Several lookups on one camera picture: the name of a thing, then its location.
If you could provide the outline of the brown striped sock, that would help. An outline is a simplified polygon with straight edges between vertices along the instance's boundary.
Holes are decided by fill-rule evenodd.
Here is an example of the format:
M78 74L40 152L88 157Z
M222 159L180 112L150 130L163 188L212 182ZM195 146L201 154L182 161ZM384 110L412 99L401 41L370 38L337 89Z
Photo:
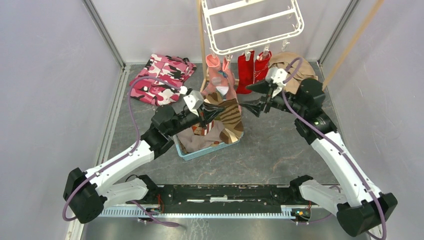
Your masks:
M204 100L209 104L224 108L224 111L215 118L223 124L223 130L219 134L221 141L225 144L239 141L244 133L244 126L238 100L236 98L223 100L217 92L204 96Z

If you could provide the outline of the pink sock green patches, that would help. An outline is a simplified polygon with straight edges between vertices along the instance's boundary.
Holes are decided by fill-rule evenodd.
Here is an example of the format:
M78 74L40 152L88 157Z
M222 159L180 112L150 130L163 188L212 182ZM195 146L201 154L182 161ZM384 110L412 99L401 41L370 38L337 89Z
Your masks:
M230 62L224 58L221 63L219 57L213 56L212 54L207 55L205 61L208 67L209 81L205 89L201 91L201 94L206 96L218 92L225 99L229 99L231 96L231 83L229 78Z

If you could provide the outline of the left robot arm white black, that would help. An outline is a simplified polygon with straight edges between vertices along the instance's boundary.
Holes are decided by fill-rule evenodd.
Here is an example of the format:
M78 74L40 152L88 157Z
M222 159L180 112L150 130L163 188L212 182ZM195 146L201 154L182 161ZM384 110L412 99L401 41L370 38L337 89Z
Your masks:
M172 137L195 124L207 125L225 110L223 106L202 103L191 112L185 107L176 113L170 105L155 110L149 129L136 142L115 157L86 171L80 168L68 174L63 198L65 221L86 224L97 218L105 208L132 200L153 203L157 190L137 178L125 183L118 180L132 170L157 159L173 145Z

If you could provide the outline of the white clip hanger frame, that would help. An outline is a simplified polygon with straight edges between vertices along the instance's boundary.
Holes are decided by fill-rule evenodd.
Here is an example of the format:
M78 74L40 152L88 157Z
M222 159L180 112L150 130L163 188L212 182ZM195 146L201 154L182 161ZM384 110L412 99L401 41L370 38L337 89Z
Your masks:
M296 0L200 0L201 30L213 56L230 56L299 36L305 21Z

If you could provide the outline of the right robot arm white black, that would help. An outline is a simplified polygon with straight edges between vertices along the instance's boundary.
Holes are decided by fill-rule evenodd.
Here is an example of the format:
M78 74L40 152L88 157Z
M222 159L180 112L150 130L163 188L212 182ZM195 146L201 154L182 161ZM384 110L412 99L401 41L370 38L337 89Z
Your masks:
M352 237L380 227L380 239L384 240L387 220L398 201L392 193L383 193L348 151L336 125L322 108L326 97L322 83L304 79L296 93L283 92L270 80L247 88L261 94L261 98L243 102L242 106L256 116L272 108L293 114L297 132L325 161L341 187L341 192L337 192L303 175L290 182L289 199L295 204L310 201L324 208Z

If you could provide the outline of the red sock white stars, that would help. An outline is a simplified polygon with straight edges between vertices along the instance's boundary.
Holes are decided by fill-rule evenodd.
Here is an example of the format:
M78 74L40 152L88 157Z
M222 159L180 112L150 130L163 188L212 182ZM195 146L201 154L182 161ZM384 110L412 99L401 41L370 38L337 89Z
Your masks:
M268 73L271 57L271 51L263 51L256 57L256 60L254 61L253 83L257 83L265 79Z

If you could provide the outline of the red sock white trim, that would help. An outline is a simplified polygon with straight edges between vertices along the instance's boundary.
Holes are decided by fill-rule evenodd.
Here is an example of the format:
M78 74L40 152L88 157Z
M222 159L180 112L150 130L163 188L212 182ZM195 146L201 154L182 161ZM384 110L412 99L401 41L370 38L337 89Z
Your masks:
M252 91L247 89L248 85L253 84L254 80L254 55L255 51L248 52L249 59L246 60L246 55L242 54L237 59L239 82L236 89L237 94L246 95Z

